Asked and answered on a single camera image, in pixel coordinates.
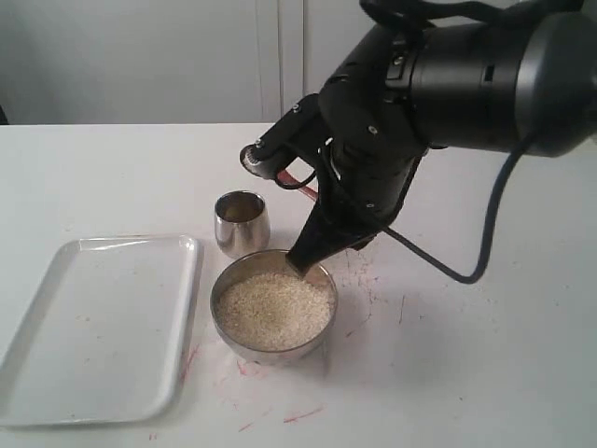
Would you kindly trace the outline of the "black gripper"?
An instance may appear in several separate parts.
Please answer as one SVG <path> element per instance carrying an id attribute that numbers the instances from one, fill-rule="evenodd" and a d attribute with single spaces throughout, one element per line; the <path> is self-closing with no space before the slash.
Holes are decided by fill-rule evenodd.
<path id="1" fill-rule="evenodd" d="M 346 249 L 367 246 L 400 212 L 426 143 L 413 122 L 410 77 L 425 31 L 373 26 L 318 94 L 330 130 L 319 198 L 287 252 L 299 275 Z"/>

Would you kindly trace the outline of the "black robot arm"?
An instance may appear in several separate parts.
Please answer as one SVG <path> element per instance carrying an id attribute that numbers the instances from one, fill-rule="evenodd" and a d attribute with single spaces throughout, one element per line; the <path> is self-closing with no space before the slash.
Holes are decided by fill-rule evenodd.
<path id="1" fill-rule="evenodd" d="M 318 198 L 288 264 L 305 274 L 390 233 L 431 149 L 501 151 L 473 284 L 489 264 L 499 204 L 525 155 L 558 157 L 596 131 L 596 25 L 578 1 L 500 9 L 476 1 L 365 1 L 374 26 L 318 95 L 329 133 L 306 161 Z"/>

